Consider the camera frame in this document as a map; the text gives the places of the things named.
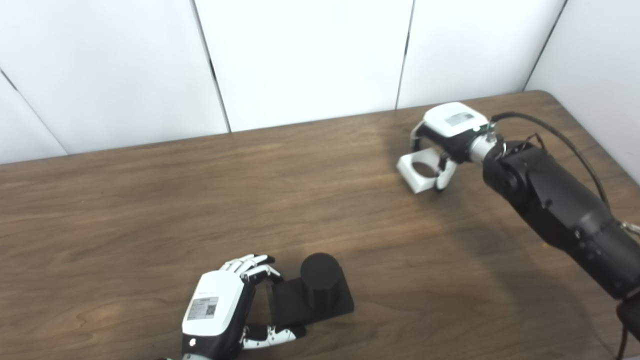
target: white robotic hand casing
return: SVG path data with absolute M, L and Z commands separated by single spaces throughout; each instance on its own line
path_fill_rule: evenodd
M 276 331 L 277 328 L 275 326 L 267 326 L 267 337 L 264 340 L 251 340 L 244 339 L 244 348 L 263 348 L 263 347 L 272 347 L 273 345 L 279 345 L 288 343 L 289 341 L 295 340 L 296 335 L 289 329 L 281 329 L 279 332 Z
M 484 115 L 461 102 L 448 102 L 425 112 L 422 123 L 441 136 L 450 138 L 489 122 Z
M 244 286 L 233 272 L 217 270 L 203 274 L 182 319 L 182 333 L 222 334 L 229 327 Z
M 414 163 L 422 163 L 427 165 L 436 174 L 435 177 L 426 177 L 420 175 L 413 168 Z M 449 180 L 456 171 L 457 164 L 451 160 L 446 162 L 444 169 L 438 167 L 440 163 L 440 155 L 433 149 L 428 148 L 417 152 L 412 152 L 401 156 L 396 164 L 396 168 L 403 176 L 413 193 L 423 192 L 435 187 L 437 190 L 443 190 L 449 184 Z

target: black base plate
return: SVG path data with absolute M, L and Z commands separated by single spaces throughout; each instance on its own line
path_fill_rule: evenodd
M 276 326 L 309 325 L 353 312 L 353 299 L 340 270 L 340 298 L 335 307 L 326 311 L 315 311 L 307 306 L 302 297 L 302 279 L 292 279 L 272 285 L 273 319 Z

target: black cylinder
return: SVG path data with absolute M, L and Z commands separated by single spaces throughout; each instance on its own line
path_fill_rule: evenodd
M 309 308 L 325 311 L 338 303 L 341 272 L 338 261 L 324 252 L 310 255 L 302 262 L 303 298 Z

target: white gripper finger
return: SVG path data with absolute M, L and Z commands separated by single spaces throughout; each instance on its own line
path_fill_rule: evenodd
M 220 267 L 220 270 L 223 270 L 223 271 L 228 270 L 231 267 L 231 264 L 235 263 L 236 261 L 245 261 L 245 260 L 251 259 L 252 257 L 253 257 L 253 254 L 248 254 L 238 259 L 229 260 Z
M 268 255 L 257 255 L 252 260 L 256 263 L 256 265 L 259 265 L 261 262 L 267 260 L 268 258 Z
M 236 270 L 236 274 L 240 275 L 241 273 L 249 270 L 250 268 L 252 268 L 252 267 L 254 267 L 256 265 L 258 265 L 258 264 L 256 264 L 253 259 L 247 260 Z
M 237 260 L 237 261 L 235 261 L 234 263 L 232 263 L 232 264 L 231 264 L 231 266 L 229 266 L 229 268 L 227 269 L 227 271 L 230 271 L 230 272 L 236 272 L 236 270 L 238 270 L 238 268 L 239 268 L 240 266 L 242 266 L 242 264 L 244 264 L 244 261 Z
M 261 272 L 266 272 L 267 274 L 274 274 L 276 276 L 281 276 L 280 273 L 269 265 L 260 265 L 252 268 L 251 270 L 246 271 L 243 275 L 247 277 L 251 277 L 257 275 Z

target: black cable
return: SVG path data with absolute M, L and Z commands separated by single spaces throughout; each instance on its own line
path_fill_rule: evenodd
M 625 357 L 628 335 L 629 332 L 627 331 L 627 327 L 622 325 L 622 338 L 620 339 L 620 348 L 618 348 L 618 356 L 616 356 L 616 360 L 622 360 Z
M 536 140 L 538 141 L 538 144 L 540 144 L 540 147 L 546 151 L 547 147 L 545 146 L 545 142 L 542 141 L 542 137 L 540 136 L 540 134 L 538 133 L 534 133 L 533 135 L 529 135 L 527 136 L 527 138 L 524 140 L 524 143 L 522 143 L 522 146 L 520 146 L 520 151 L 524 150 L 524 148 L 527 146 L 527 142 L 529 142 L 529 140 L 536 138 Z
M 607 194 L 605 193 L 604 187 L 602 186 L 602 183 L 600 182 L 600 178 L 596 175 L 596 172 L 595 172 L 595 170 L 593 170 L 593 167 L 591 167 L 591 164 L 589 164 L 587 159 L 582 155 L 582 153 L 580 153 L 578 148 L 571 142 L 571 140 L 569 140 L 560 131 L 558 131 L 553 126 L 547 124 L 546 122 L 544 122 L 544 121 L 542 121 L 542 120 L 540 120 L 540 119 L 538 119 L 536 117 L 533 117 L 531 115 L 527 115 L 527 114 L 523 114 L 523 113 L 519 113 L 519 112 L 515 112 L 515 111 L 508 111 L 508 112 L 505 112 L 505 113 L 500 113 L 500 114 L 494 115 L 494 116 L 491 117 L 491 122 L 498 122 L 498 121 L 500 121 L 502 119 L 506 119 L 506 118 L 510 118 L 510 117 L 516 117 L 516 118 L 520 118 L 520 119 L 531 121 L 531 122 L 539 125 L 540 127 L 543 127 L 549 133 L 552 133 L 553 135 L 555 135 L 558 139 L 562 140 L 562 142 L 569 149 L 571 149 L 571 151 L 573 151 L 574 155 L 576 155 L 576 157 L 578 157 L 578 160 L 580 160 L 582 165 L 584 165 L 584 167 L 587 169 L 587 172 L 589 172 L 589 175 L 593 179 L 593 182 L 596 184 L 596 188 L 598 189 L 598 194 L 600 195 L 600 198 L 602 199 L 602 202 L 604 202 L 604 204 L 607 206 L 608 209 L 611 208 L 610 205 L 609 205 L 609 199 L 607 198 Z

